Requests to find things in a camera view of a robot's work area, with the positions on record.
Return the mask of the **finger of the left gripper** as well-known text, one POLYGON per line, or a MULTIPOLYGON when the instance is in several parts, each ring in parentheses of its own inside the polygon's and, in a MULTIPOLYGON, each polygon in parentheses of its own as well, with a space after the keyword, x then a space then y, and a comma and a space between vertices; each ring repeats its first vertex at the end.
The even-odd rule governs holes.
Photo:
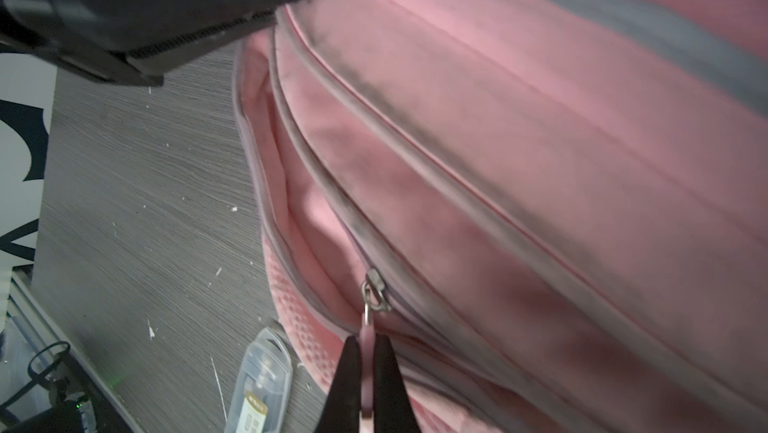
POLYGON ((95 83, 152 86, 300 0, 1 0, 1 49, 95 83))

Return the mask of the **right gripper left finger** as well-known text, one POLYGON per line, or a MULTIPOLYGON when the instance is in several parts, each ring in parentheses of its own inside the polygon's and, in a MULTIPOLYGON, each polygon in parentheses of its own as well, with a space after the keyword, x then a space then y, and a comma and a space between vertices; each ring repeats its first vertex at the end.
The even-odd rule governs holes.
POLYGON ((315 433, 359 433, 362 357, 356 336, 348 337, 315 433))

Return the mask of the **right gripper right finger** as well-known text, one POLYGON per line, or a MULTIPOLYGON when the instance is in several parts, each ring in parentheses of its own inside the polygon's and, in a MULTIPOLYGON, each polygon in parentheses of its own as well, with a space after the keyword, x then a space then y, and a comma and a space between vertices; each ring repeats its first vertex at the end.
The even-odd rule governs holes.
POLYGON ((376 335, 373 355, 373 428, 376 433, 420 433, 390 339, 376 335))

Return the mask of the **pink student backpack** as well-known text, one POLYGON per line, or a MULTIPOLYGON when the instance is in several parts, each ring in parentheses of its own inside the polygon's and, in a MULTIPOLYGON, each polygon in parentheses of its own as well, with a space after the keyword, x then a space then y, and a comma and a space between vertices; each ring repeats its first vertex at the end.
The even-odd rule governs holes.
POLYGON ((766 430, 767 0, 276 18, 236 120, 322 389, 372 279, 425 431, 766 430))

